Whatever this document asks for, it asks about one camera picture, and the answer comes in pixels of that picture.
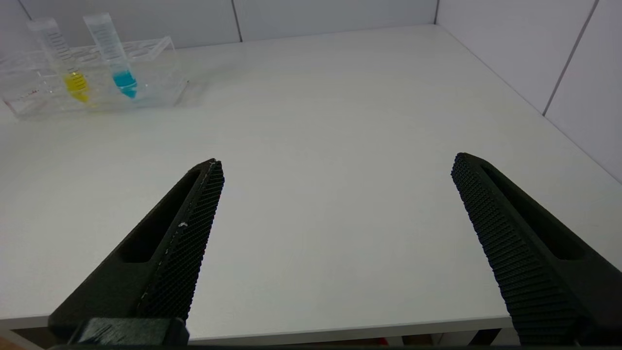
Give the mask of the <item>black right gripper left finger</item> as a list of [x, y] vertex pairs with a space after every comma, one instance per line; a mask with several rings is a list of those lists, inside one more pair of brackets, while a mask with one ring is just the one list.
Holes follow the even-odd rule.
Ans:
[[94, 317], [186, 321], [224, 184], [213, 158], [185, 173], [49, 316], [51, 332], [68, 340]]

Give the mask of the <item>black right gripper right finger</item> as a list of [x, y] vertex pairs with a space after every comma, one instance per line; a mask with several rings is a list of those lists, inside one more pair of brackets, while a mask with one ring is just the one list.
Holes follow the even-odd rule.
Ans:
[[458, 153], [451, 177], [520, 343], [619, 347], [621, 271], [488, 161]]

